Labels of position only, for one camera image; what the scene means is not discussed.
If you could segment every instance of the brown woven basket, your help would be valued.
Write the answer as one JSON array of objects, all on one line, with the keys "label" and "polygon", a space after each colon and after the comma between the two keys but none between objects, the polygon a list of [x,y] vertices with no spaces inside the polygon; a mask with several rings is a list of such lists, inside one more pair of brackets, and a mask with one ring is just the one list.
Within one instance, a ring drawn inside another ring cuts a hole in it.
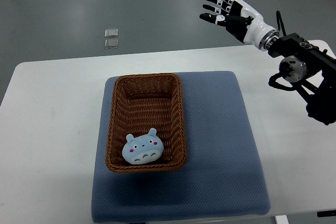
[{"label": "brown woven basket", "polygon": [[[131,165],[122,157],[126,135],[157,130],[164,152],[153,163]],[[115,173],[161,172],[181,168],[187,159],[182,85],[173,73],[121,76],[114,83],[106,166]]]}]

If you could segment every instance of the plush toy ear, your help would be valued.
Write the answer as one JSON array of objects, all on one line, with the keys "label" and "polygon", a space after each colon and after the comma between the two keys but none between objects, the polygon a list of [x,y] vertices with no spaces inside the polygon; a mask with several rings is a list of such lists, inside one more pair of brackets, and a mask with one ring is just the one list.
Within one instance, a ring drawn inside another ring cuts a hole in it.
[{"label": "plush toy ear", "polygon": [[133,136],[132,134],[128,134],[128,135],[126,136],[126,140],[127,140],[128,143],[129,143],[129,142],[132,142],[132,141],[134,140],[134,136]]},{"label": "plush toy ear", "polygon": [[150,135],[150,136],[156,136],[156,129],[151,128],[151,129],[149,130],[148,135]]}]

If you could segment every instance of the white table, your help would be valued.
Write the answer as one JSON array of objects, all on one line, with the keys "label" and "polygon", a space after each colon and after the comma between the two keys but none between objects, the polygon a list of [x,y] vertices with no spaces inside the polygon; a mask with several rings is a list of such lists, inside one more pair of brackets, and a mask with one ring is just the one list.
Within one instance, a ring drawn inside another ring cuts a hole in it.
[{"label": "white table", "polygon": [[[313,43],[334,57],[326,43]],[[104,83],[155,72],[233,71],[265,173],[268,215],[336,209],[336,124],[309,118],[296,92],[268,86],[281,59],[238,46],[19,64],[0,106],[2,222],[92,223]]]}]

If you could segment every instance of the plush toy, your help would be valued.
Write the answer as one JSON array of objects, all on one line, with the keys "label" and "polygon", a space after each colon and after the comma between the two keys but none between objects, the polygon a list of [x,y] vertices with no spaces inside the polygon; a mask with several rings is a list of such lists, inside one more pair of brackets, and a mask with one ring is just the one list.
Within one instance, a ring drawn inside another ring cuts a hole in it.
[{"label": "plush toy", "polygon": [[156,136],[156,129],[148,134],[134,137],[126,136],[127,143],[122,149],[122,156],[132,165],[142,165],[158,160],[163,153],[162,141]]}]

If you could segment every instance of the black cable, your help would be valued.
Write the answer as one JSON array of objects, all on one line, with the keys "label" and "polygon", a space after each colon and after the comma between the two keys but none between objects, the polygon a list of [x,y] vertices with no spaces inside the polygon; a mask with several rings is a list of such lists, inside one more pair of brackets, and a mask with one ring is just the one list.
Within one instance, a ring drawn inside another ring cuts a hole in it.
[{"label": "black cable", "polygon": [[281,14],[280,14],[279,10],[277,10],[276,16],[277,16],[278,31],[282,30],[282,34],[284,36],[286,36],[285,26],[283,25],[284,23],[282,21]]}]

